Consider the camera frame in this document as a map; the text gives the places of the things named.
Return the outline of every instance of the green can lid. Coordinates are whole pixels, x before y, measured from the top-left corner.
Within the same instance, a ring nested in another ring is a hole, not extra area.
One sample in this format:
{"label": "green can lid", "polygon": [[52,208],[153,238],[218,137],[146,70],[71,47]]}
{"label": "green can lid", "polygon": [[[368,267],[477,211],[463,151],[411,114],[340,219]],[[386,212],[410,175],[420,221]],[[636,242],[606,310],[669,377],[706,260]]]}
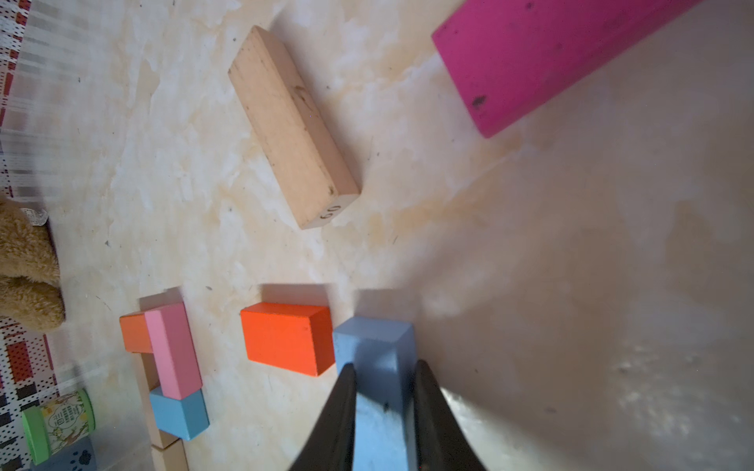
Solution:
{"label": "green can lid", "polygon": [[83,389],[80,389],[76,391],[81,397],[81,402],[84,403],[84,410],[87,412],[87,425],[89,426],[89,433],[92,433],[94,431],[94,427],[97,425],[97,422],[94,421],[94,410],[92,409],[92,403],[89,400],[89,395],[87,392]]}
{"label": "green can lid", "polygon": [[50,443],[47,430],[44,428],[41,409],[37,405],[26,409],[21,412],[21,421],[32,461],[34,464],[44,463],[50,457]]}

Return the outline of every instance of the orange block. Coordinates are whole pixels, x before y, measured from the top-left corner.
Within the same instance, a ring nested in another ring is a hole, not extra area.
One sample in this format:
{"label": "orange block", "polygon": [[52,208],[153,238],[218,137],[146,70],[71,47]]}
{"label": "orange block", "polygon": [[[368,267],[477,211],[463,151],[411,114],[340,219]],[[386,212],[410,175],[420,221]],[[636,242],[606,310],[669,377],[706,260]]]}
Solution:
{"label": "orange block", "polygon": [[319,376],[335,362],[329,308],[262,302],[241,311],[253,362]]}
{"label": "orange block", "polygon": [[144,313],[130,314],[121,317],[121,331],[126,351],[131,353],[153,353],[152,341],[146,329]]}

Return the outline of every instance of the light blue block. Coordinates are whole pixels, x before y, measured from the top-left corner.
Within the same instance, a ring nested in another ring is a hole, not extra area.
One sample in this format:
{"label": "light blue block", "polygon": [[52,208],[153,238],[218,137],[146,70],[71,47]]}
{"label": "light blue block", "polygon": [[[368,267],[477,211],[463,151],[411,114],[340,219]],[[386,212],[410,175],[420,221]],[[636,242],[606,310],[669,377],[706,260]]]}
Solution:
{"label": "light blue block", "polygon": [[416,469],[411,323],[352,317],[333,331],[338,373],[356,370],[354,470]]}
{"label": "light blue block", "polygon": [[183,399],[162,395],[162,388],[150,391],[149,401],[155,412],[157,428],[186,441],[193,439],[210,426],[201,390]]}

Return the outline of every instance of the cylindrical container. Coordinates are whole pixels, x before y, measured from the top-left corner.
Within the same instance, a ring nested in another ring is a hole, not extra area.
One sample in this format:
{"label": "cylindrical container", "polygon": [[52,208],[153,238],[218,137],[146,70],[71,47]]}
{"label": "cylindrical container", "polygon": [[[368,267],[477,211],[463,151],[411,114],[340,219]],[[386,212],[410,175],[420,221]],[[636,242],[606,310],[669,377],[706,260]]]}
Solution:
{"label": "cylindrical container", "polygon": [[21,419],[34,464],[94,431],[92,405],[83,389],[30,407],[21,412]]}

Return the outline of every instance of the teddy bear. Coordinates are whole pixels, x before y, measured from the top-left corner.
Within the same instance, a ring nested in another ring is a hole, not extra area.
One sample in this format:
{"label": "teddy bear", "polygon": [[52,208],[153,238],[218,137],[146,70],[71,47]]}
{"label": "teddy bear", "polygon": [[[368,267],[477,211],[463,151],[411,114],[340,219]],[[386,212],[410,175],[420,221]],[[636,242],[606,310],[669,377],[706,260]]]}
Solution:
{"label": "teddy bear", "polygon": [[0,316],[49,332],[63,323],[60,269],[45,227],[0,196]]}

